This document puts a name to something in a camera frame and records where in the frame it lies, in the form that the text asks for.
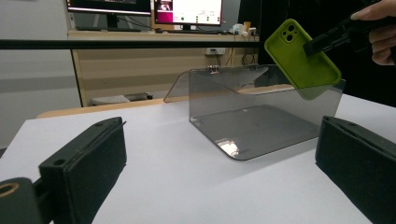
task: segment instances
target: human hand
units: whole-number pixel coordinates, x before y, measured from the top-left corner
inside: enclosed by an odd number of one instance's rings
[[[351,15],[356,21],[376,21],[388,16],[396,17],[396,0],[382,0]],[[373,48],[373,61],[379,65],[394,65],[391,48],[396,46],[396,24],[377,28],[369,34]]]

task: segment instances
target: computer monitor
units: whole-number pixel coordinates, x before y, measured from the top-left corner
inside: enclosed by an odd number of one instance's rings
[[[150,0],[66,0],[67,11],[106,14],[107,27],[117,28],[117,15],[151,16]]]
[[[156,24],[182,25],[183,30],[196,26],[221,26],[223,0],[154,0]]]

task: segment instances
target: keyboard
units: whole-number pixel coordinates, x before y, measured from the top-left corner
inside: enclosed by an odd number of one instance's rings
[[[78,31],[109,31],[109,32],[141,32],[138,29],[131,28],[114,28],[114,27],[91,27],[91,26],[76,26]]]
[[[186,34],[186,35],[218,35],[218,31],[201,31],[201,30],[168,30],[169,34]]]

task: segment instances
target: brass ring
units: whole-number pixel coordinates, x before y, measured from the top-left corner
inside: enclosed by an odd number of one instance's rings
[[[20,187],[18,183],[6,183],[0,186],[0,198],[8,196],[8,194],[12,194]]]

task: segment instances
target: white wall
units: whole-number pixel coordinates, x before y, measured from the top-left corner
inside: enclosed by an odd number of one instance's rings
[[[64,0],[0,1],[0,39],[64,40],[66,22]],[[0,50],[0,148],[26,119],[79,106],[69,50]]]

